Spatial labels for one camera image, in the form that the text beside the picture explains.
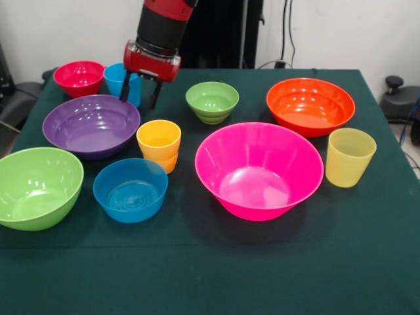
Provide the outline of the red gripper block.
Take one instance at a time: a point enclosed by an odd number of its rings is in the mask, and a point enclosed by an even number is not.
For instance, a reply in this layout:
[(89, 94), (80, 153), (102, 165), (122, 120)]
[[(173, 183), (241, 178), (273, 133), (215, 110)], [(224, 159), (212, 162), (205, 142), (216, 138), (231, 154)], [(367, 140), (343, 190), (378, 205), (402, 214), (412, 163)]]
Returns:
[(123, 65), (126, 69), (121, 88), (120, 100), (126, 102), (129, 96), (131, 73), (155, 79), (155, 89), (150, 96), (149, 108), (155, 108), (164, 83), (171, 83), (180, 69), (180, 56), (158, 56), (141, 48), (135, 41), (129, 40), (125, 46)]

